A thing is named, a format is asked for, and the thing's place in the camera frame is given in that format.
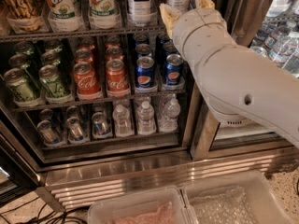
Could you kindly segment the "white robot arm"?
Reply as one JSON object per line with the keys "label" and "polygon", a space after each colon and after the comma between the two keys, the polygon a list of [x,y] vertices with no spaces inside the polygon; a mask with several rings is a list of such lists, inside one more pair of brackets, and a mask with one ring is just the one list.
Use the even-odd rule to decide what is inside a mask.
{"label": "white robot arm", "polygon": [[299,80],[235,43],[220,12],[198,5],[185,13],[160,4],[166,31],[214,117],[249,119],[299,147]]}

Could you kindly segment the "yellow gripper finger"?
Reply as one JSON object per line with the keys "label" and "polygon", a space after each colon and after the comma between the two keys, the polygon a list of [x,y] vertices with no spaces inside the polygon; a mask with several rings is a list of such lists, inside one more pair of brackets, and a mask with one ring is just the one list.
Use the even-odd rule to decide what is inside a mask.
{"label": "yellow gripper finger", "polygon": [[181,12],[165,3],[161,3],[159,9],[167,34],[170,38],[173,38],[174,26],[178,22]]}
{"label": "yellow gripper finger", "polygon": [[215,4],[212,0],[195,0],[196,8],[215,8]]}

